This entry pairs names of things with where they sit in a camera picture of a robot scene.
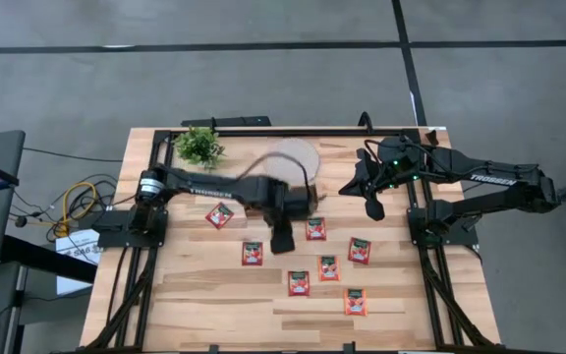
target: floor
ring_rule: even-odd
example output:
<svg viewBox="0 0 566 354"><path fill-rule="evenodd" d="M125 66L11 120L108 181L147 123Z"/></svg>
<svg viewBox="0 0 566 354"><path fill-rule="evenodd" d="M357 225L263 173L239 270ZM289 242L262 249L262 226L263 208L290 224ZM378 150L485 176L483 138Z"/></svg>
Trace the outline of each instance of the floor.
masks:
<svg viewBox="0 0 566 354"><path fill-rule="evenodd" d="M412 42L566 40L566 1L401 3ZM0 48L321 40L398 41L392 3L0 0ZM414 48L412 58L418 90L402 50L389 45L0 53L0 131L23 129L27 147L119 158L131 127L238 115L268 115L277 126L351 125L365 110L374 125L446 126L453 147L469 156L537 162L566 184L566 46ZM119 165L26 152L19 192L47 205L99 172L117 175ZM503 342L566 352L566 205L488 215L478 232ZM45 243L41 228L9 233ZM37 293L53 296L53 276L29 278ZM24 353L77 345L87 298L61 301L24 310L35 323Z"/></svg>

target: small plant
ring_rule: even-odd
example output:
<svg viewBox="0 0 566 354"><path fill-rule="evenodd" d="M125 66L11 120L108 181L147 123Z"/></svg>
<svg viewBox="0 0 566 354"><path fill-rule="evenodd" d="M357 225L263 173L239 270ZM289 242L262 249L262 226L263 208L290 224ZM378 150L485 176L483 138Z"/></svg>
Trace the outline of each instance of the small plant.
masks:
<svg viewBox="0 0 566 354"><path fill-rule="evenodd" d="M200 164L206 169L213 169L224 152L224 147L217 142L218 134L209 128L189 127L189 132L174 139L172 145L178 155L191 164Z"/></svg>

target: wooden tabletop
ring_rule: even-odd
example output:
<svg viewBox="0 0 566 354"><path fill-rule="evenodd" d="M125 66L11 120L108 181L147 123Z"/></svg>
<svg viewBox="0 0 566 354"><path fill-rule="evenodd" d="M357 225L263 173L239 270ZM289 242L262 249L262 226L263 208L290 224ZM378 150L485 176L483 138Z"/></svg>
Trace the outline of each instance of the wooden tabletop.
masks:
<svg viewBox="0 0 566 354"><path fill-rule="evenodd" d="M154 129L131 131L116 200L135 193L140 173L148 165L153 134ZM280 139L220 138L226 157L215 173L239 174ZM168 205L170 224L156 264L144 351L207 350L209 344L219 344L221 350L341 350L343 343L353 340L360 350L434 348L419 255L411 244L405 215L407 188L379 195L386 216L373 221L366 216L364 199L338 196L338 190L353 177L356 149L368 137L303 139L320 155L316 186L326 198L315 215L325 217L327 241L306 241L305 225L297 222L296 251L274 256L269 252L270 231L260 215L246 216L242 206L226 200L235 215L217 230L204 217L220 200L175 197ZM450 146L445 130L438 130L438 139L441 146ZM174 165L193 169L182 161ZM459 183L431 188L436 199L463 198ZM420 184L417 192L424 203ZM369 265L347 261L351 237L372 242ZM242 266L243 241L263 242L263 266ZM110 249L101 257L81 345L94 340L105 325L121 251ZM480 261L464 247L448 246L445 251L456 300L486 337L498 341ZM318 255L339 256L341 281L318 280ZM129 258L130 251L114 309L123 298ZM140 270L145 258L141 257ZM288 270L310 272L309 298L288 296ZM367 317L344 314L343 292L350 287L367 291ZM451 343L446 309L439 298L438 303L445 340ZM134 342L138 314L139 308L134 307L126 344Z"/></svg>

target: potted plant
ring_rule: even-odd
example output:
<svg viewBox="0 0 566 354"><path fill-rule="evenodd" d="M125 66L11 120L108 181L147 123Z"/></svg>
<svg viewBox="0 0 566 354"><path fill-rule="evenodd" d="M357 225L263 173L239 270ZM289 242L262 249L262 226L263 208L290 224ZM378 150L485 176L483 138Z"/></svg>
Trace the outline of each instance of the potted plant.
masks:
<svg viewBox="0 0 566 354"><path fill-rule="evenodd" d="M174 139L172 145L188 163L213 169L224 152L224 147L217 142L217 136L210 128L189 127L189 131Z"/></svg>

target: table leg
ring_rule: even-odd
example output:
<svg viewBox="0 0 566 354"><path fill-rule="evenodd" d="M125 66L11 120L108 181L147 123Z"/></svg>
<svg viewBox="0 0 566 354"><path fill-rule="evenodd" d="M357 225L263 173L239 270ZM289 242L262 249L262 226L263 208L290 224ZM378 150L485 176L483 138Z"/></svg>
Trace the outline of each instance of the table leg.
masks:
<svg viewBox="0 0 566 354"><path fill-rule="evenodd" d="M75 280L93 283L97 265L49 251L12 236L4 236L1 262L19 262L40 270L49 271Z"/></svg>

